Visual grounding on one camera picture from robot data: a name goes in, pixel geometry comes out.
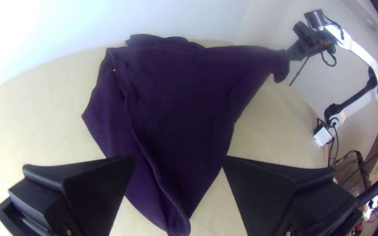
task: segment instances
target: cable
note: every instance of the cable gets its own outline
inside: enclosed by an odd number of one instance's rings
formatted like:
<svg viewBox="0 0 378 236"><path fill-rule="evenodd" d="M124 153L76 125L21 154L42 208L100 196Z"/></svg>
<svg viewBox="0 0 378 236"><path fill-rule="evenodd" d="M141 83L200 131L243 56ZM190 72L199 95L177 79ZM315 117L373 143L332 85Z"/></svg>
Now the cable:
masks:
<svg viewBox="0 0 378 236"><path fill-rule="evenodd" d="M344 170L344 169L346 169L346 168L348 168L348 167L351 167L351 164L354 164L354 163L358 163L358 162L357 162L356 160L350 161L350 162L347 164L347 166L345 166L345 167L342 168L342 169L336 169L335 171L336 171L336 172L342 171L342 170Z"/></svg>
<svg viewBox="0 0 378 236"><path fill-rule="evenodd" d="M333 128L335 130L335 135L336 135L336 154L335 154L335 157L331 157L331 154L332 154L332 148L333 148L333 144L335 143L335 138L333 138L333 141L332 141L332 144L330 146L330 150L329 150L329 156L328 156L328 167L335 167L337 162L336 162L336 158L338 157L338 152L339 152L339 137L338 137L338 132L336 131L336 123L333 123L333 125L329 126L331 128Z"/></svg>
<svg viewBox="0 0 378 236"><path fill-rule="evenodd" d="M336 63L337 63L336 57L333 55L333 53L328 52L328 54L332 57L332 59L333 59L333 64L329 64L329 62L325 60L325 57L323 56L323 52L321 52L320 55L322 56L322 60L323 60L323 62L324 62L326 65L330 66L330 67L334 67L334 66L336 66Z"/></svg>
<svg viewBox="0 0 378 236"><path fill-rule="evenodd" d="M340 24L336 23L335 21L332 21L331 19L329 19L329 17L323 15L324 18L326 18L326 20L328 20L330 23L332 23L333 25L335 25L340 31L341 31L341 39L344 40L344 37L343 37L343 30L342 30L342 27Z"/></svg>
<svg viewBox="0 0 378 236"><path fill-rule="evenodd" d="M359 152L356 151L356 150L349 151L349 152L348 152L347 154L345 154L341 159L336 160L336 163L335 163L335 164L337 164L337 163L341 162L342 160L345 160L346 158L348 158L349 154L351 154L351 153L359 153Z"/></svg>
<svg viewBox="0 0 378 236"><path fill-rule="evenodd" d="M331 145L330 145L330 148L329 148L329 154L328 154L328 167L330 167L330 156L332 155L332 148L333 148L333 144L335 143L335 138L332 139L331 141Z"/></svg>
<svg viewBox="0 0 378 236"><path fill-rule="evenodd" d="M378 156L378 153L376 153L374 156L372 156L371 158L369 158L368 160L366 159L364 162L363 162L363 164L362 164L362 166L360 166L357 170L355 170L345 181L343 181L342 183L340 183L340 185L342 185L343 183L345 183L345 182L347 182L350 178L352 178L352 176L356 173L356 172L358 172L358 171L360 171L360 168L363 168L365 165L367 165L368 163L370 163L374 158L376 158Z"/></svg>
<svg viewBox="0 0 378 236"><path fill-rule="evenodd" d="M293 85L295 79L297 79L297 77L300 75L300 72L303 70L303 68L304 68L304 66L306 65L308 59L309 59L309 57L306 57L306 60L304 61L303 65L302 65L301 68L297 71L297 74L294 76L293 80L291 81L290 86Z"/></svg>

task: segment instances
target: tabletop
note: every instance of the tabletop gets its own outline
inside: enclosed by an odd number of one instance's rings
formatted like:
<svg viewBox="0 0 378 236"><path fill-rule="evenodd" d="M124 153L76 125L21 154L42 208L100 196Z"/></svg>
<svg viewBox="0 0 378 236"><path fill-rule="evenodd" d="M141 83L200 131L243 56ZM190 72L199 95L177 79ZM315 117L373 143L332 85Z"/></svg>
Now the tabletop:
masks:
<svg viewBox="0 0 378 236"><path fill-rule="evenodd" d="M201 42L223 45L223 42ZM105 48L65 56L0 86L0 203L24 176L22 166L104 158L81 114L95 86ZM316 114L287 83L272 75L235 125L228 154L294 167L324 167L313 140ZM223 170L191 219L191 235L246 235ZM0 222L0 236L9 232ZM111 235L165 236L124 198Z"/></svg>

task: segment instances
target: dark purple shirt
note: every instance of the dark purple shirt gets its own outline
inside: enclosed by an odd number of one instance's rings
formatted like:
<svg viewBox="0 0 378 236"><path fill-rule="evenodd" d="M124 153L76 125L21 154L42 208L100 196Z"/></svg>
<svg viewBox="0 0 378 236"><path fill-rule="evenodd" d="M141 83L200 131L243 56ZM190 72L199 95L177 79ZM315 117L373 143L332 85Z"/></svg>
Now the dark purple shirt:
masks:
<svg viewBox="0 0 378 236"><path fill-rule="evenodd" d="M82 118L106 157L135 156L129 201L169 235L187 236L234 124L271 73L285 79L289 62L283 51L181 37L126 43L106 50Z"/></svg>

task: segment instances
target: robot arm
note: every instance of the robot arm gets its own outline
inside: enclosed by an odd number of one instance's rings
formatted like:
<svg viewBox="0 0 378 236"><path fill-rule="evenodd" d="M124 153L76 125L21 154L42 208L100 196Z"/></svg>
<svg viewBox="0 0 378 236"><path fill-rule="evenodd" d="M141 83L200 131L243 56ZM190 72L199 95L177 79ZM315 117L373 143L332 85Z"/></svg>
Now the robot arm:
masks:
<svg viewBox="0 0 378 236"><path fill-rule="evenodd" d="M377 61L359 44L357 44L351 36L343 29L343 37L341 30L335 25L329 24L323 29L336 38L336 44L347 49L357 55L361 60L368 64L369 81L365 88L353 95L342 104L332 104L325 110L325 121L329 126L339 127L346 118L363 108L371 101L378 99L378 64Z"/></svg>
<svg viewBox="0 0 378 236"><path fill-rule="evenodd" d="M299 39L287 50L290 60L301 61L324 51L335 59L333 54L336 52L335 45L338 45L353 52L369 66L367 85L345 102L332 104L325 110L326 124L321 124L314 131L315 141L322 147L335 135L335 129L338 129L349 116L378 99L378 64L336 22L328 18L329 22L327 22L322 10L311 11L304 16L308 26L301 21L294 26L293 30Z"/></svg>

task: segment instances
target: black cable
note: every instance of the black cable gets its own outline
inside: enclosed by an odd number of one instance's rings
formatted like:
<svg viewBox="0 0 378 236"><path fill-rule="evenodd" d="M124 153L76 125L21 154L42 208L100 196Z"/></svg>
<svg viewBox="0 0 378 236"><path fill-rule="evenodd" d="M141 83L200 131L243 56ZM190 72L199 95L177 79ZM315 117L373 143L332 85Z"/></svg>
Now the black cable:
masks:
<svg viewBox="0 0 378 236"><path fill-rule="evenodd" d="M332 148L333 148L333 145L335 144L335 138L332 139L331 141L331 145L330 145L330 148L329 148L329 154L328 154L328 167L330 167L330 156L332 155Z"/></svg>
<svg viewBox="0 0 378 236"><path fill-rule="evenodd" d="M355 170L345 181L343 181L343 182L347 182L350 178L352 178L352 176L356 173L356 172L358 172L358 171L360 171L360 168L363 168L365 165L367 165L368 163L370 163L374 158L376 158L378 156L378 153L376 153L374 156L372 156L371 158L369 158L368 160L366 159L366 160L364 160L364 162L363 162L363 164L362 164L362 166L360 166L357 170Z"/></svg>
<svg viewBox="0 0 378 236"><path fill-rule="evenodd" d="M303 70L303 68L304 68L304 66L306 65L308 59L309 59L309 57L306 57L306 60L304 61L303 65L302 65L301 68L297 71L297 74L294 76L293 80L291 81L290 86L293 85L295 79L297 79L297 77L300 75L300 72Z"/></svg>
<svg viewBox="0 0 378 236"><path fill-rule="evenodd" d="M336 163L339 163L339 162L345 160L346 158L348 158L348 156L349 156L351 153L359 153L359 152L356 151L356 150L349 151L349 152L348 152L347 154L345 154L341 159L338 159L338 160L336 161Z"/></svg>
<svg viewBox="0 0 378 236"><path fill-rule="evenodd" d="M328 167L335 167L335 165L337 164L336 162L336 158L338 157L338 152L339 152L339 138L338 138L338 132L336 131L336 123L333 123L333 125L329 126L330 128L333 128L335 130L335 135L336 135L336 154L335 154L335 157L331 157L331 154L332 154L332 148L333 148L333 144L335 143L335 138L333 138L333 141L332 141L332 144L330 146L330 150L329 150L329 156L328 156Z"/></svg>
<svg viewBox="0 0 378 236"><path fill-rule="evenodd" d="M342 168L342 169L336 169L335 171L336 172L340 172L340 171L342 171L342 170L344 170L344 169L346 169L346 168L348 168L348 167L351 167L352 168L352 164L354 164L354 163L358 163L357 161L355 161L355 160L353 160L353 161L350 161L348 164L346 164L346 166L344 167L344 168Z"/></svg>
<svg viewBox="0 0 378 236"><path fill-rule="evenodd" d="M333 162L333 167L335 167L337 164L336 159L338 157L338 152L339 152L339 138L338 138L338 132L336 131L335 125L333 125L333 129L335 130L335 135L336 135L336 154L335 154L335 158Z"/></svg>
<svg viewBox="0 0 378 236"><path fill-rule="evenodd" d="M336 63L337 63L336 57L335 57L332 53L330 53L330 52L328 52L328 54L332 57L332 59L333 59L333 64L329 64L329 62L325 60L325 57L324 57L324 55L323 55L323 52L321 52L320 55L322 56L322 60L323 60L323 62L324 62L326 65L330 66L330 67L334 67L334 66L336 66Z"/></svg>
<svg viewBox="0 0 378 236"><path fill-rule="evenodd" d="M319 126L319 124L321 124L321 123L324 123L323 120L321 120L320 118L317 118L317 126Z"/></svg>
<svg viewBox="0 0 378 236"><path fill-rule="evenodd" d="M333 25L335 25L340 31L341 31L341 39L344 40L344 37L343 37L343 30L342 30L342 27L340 24L336 23L335 21L332 21L331 19L329 19L329 17L323 15L324 18L326 18L326 20L328 20L330 23L332 23Z"/></svg>

